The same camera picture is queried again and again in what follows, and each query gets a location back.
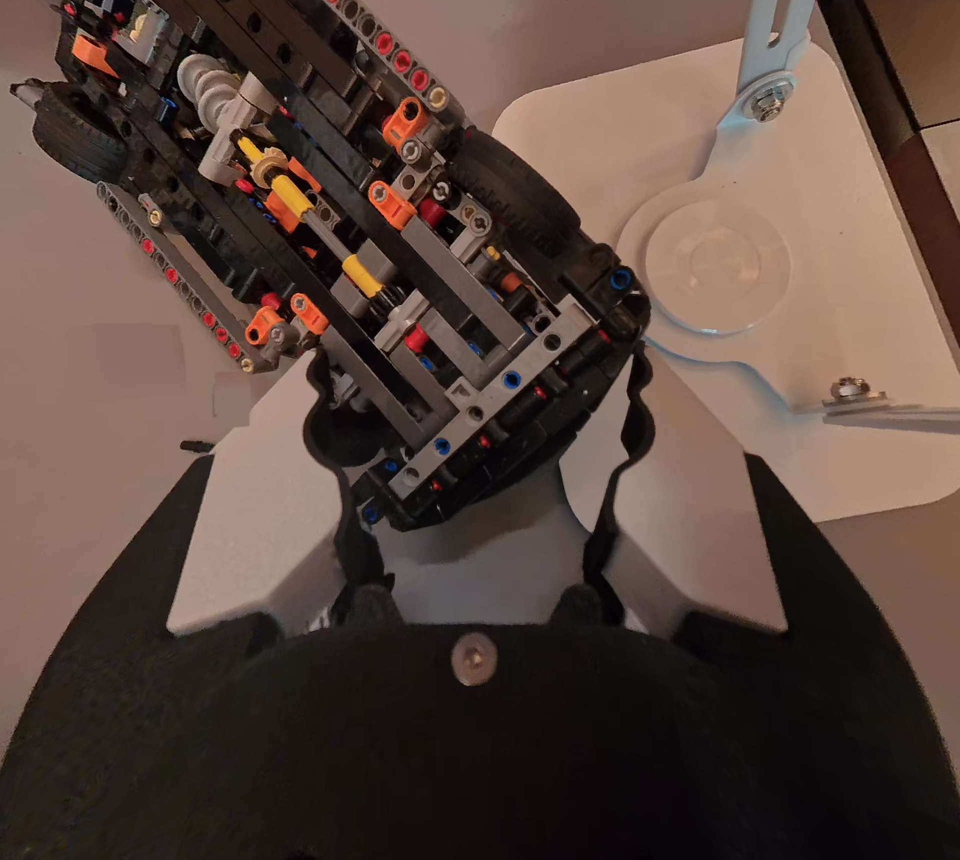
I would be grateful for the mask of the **white book stand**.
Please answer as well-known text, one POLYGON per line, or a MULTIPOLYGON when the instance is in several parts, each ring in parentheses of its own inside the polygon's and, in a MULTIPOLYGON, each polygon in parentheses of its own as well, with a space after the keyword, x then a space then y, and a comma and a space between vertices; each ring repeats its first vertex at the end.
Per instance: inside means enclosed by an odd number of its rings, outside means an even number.
POLYGON ((958 490, 958 365, 815 0, 535 91, 494 137, 646 287, 649 342, 818 521, 958 490))

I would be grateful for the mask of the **grey toy car model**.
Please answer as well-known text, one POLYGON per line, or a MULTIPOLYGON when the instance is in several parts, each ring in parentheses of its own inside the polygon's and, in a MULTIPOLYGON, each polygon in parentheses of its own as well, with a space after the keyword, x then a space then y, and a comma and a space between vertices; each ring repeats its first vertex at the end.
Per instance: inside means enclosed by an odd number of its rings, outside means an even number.
POLYGON ((10 92, 246 373, 317 350, 307 443, 369 523, 444 523, 563 452, 650 300, 359 0, 60 0, 10 92))

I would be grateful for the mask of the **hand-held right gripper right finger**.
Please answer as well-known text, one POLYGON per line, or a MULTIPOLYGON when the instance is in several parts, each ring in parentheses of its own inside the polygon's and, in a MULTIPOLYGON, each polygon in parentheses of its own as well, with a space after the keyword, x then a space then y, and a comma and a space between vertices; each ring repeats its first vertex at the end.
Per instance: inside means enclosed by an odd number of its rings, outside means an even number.
POLYGON ((772 634, 787 628, 739 442, 655 350, 640 392, 649 451, 611 495, 613 549, 603 574, 652 636, 699 612, 772 634))

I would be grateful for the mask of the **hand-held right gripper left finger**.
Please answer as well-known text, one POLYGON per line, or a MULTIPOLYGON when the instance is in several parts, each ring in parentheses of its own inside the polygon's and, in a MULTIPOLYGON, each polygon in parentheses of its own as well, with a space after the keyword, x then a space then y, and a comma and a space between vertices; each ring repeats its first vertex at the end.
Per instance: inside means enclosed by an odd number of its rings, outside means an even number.
POLYGON ((262 614, 282 636, 300 636, 345 587, 384 582, 345 472, 307 446, 325 393, 315 371, 326 366, 320 351, 295 361, 212 452, 166 620, 172 635, 262 614))

